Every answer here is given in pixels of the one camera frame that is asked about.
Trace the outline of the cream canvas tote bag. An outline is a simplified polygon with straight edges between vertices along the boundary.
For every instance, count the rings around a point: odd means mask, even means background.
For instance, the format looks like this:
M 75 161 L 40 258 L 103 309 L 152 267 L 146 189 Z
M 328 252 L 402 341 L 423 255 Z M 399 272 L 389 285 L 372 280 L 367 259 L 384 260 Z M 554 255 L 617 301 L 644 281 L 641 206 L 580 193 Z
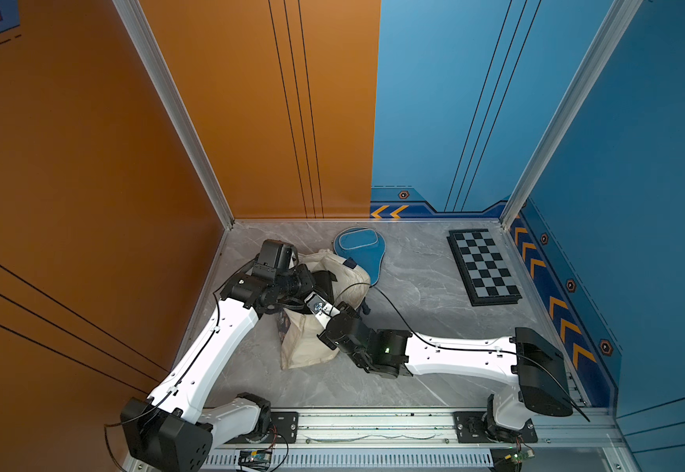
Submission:
M 345 302 L 358 309 L 369 291 L 368 272 L 358 263 L 346 262 L 331 250 L 299 256 L 299 263 L 307 265 L 311 273 L 330 271 L 335 304 Z M 281 340 L 281 369 L 283 371 L 324 364 L 333 360 L 339 350 L 332 350 L 318 339 L 323 327 L 312 315 L 285 310 L 277 321 Z

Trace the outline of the blue paddle case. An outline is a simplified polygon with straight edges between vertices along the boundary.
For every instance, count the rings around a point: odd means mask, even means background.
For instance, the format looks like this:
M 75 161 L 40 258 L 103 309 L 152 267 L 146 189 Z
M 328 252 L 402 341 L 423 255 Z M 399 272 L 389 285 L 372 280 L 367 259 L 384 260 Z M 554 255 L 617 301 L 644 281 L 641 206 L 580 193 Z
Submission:
M 339 233 L 333 242 L 334 252 L 344 259 L 352 259 L 370 277 L 370 284 L 380 279 L 386 253 L 384 237 L 372 228 L 352 227 Z

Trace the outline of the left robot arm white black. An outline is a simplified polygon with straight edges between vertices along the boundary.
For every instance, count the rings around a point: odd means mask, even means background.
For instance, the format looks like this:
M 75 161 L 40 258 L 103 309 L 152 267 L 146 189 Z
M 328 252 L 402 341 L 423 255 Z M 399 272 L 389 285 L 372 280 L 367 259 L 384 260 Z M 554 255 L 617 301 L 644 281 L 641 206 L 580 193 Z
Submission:
M 203 419 L 207 398 L 244 336 L 268 312 L 313 291 L 295 247 L 263 242 L 259 254 L 216 291 L 216 308 L 173 371 L 144 400 L 130 399 L 120 422 L 129 454 L 160 471 L 197 471 L 217 444 L 264 440 L 271 404 L 242 393 Z

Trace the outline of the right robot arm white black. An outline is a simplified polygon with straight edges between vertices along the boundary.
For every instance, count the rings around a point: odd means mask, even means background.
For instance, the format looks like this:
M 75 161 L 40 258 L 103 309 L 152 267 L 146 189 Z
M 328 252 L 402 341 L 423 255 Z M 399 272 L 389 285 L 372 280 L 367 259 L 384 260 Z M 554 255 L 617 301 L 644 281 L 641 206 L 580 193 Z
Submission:
M 562 352 L 531 328 L 494 339 L 440 338 L 374 330 L 346 303 L 312 301 L 309 308 L 323 328 L 320 341 L 368 374 L 386 379 L 449 374 L 499 383 L 481 419 L 470 423 L 492 441 L 518 442 L 533 417 L 569 417 L 576 408 Z

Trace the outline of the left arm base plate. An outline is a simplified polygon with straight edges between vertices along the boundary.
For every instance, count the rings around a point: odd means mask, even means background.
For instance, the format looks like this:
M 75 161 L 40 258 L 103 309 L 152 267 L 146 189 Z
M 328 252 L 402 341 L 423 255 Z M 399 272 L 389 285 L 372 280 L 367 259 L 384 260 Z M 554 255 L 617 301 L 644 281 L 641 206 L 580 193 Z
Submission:
M 299 413 L 297 411 L 271 412 L 271 420 L 264 433 L 256 435 L 242 435 L 228 441 L 228 444 L 265 444 L 271 446 L 276 441 L 275 436 L 282 443 L 295 444 L 298 432 Z

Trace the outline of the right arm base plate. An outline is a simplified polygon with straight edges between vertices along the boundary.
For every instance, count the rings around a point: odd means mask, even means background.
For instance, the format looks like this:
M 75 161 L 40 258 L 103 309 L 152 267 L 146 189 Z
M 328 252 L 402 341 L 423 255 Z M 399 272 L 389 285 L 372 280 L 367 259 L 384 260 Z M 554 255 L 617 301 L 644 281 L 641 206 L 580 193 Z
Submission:
M 457 411 L 453 413 L 454 426 L 460 444 L 536 444 L 535 426 L 527 420 L 521 430 L 498 426 L 486 412 Z

